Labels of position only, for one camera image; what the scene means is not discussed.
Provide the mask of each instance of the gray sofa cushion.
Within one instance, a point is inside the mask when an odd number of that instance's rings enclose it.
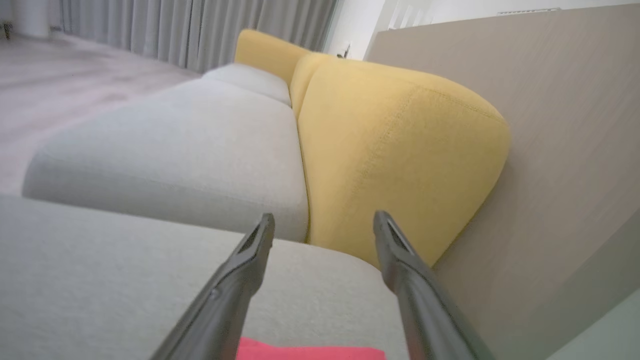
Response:
[[[287,83],[278,76],[255,67],[233,63],[207,72],[202,79],[219,80],[240,86],[291,107]]]
[[[241,238],[0,196],[2,357],[146,360]],[[290,241],[274,241],[243,336],[408,358],[396,298],[377,269]]]
[[[262,212],[303,241],[307,188],[298,129],[284,104],[194,80],[54,137],[23,195],[245,232]]]

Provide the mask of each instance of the gray floor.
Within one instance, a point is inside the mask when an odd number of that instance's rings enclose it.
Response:
[[[0,193],[18,195],[38,146],[67,127],[199,74],[54,33],[0,38]]]

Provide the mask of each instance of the yellow cushion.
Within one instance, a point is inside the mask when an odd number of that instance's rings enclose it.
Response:
[[[234,61],[280,76],[290,85],[298,60],[308,53],[277,37],[244,29],[238,36]]]
[[[334,56],[330,56],[323,53],[310,53],[304,55],[298,61],[296,65],[296,70],[293,72],[293,78],[291,79],[291,84],[289,85],[289,95],[291,96],[291,108],[293,109],[293,113],[298,118],[300,114],[300,109],[302,108],[302,103],[305,99],[305,93],[307,92],[307,87],[309,86],[309,81],[311,81],[311,77],[316,72],[317,68],[323,64],[324,62],[338,58]]]
[[[375,210],[432,265],[493,188],[510,142],[498,111],[464,86],[350,60],[316,70],[298,131],[308,242],[376,266]]]

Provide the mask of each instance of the wooden panel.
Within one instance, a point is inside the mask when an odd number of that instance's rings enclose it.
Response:
[[[506,329],[500,358],[546,359],[640,288],[639,238],[636,211],[525,324]]]
[[[511,126],[498,184],[436,271],[513,358],[512,335],[640,208],[640,4],[385,31],[369,60],[461,83]]]

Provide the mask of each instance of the white wall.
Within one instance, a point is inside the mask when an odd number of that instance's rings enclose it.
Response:
[[[373,29],[364,59],[367,59],[371,45],[380,31],[430,24],[432,3],[432,0],[386,0]]]
[[[8,21],[12,19],[11,0],[0,0],[0,21]]]
[[[547,360],[640,359],[640,290]]]
[[[60,0],[43,0],[49,2],[49,25],[61,26]],[[0,0],[0,21],[13,20],[11,0]]]
[[[344,54],[351,44],[349,59],[362,60],[385,0],[339,0],[325,52]]]
[[[496,16],[498,12],[542,8],[576,9],[640,3],[640,0],[438,0],[432,23]]]

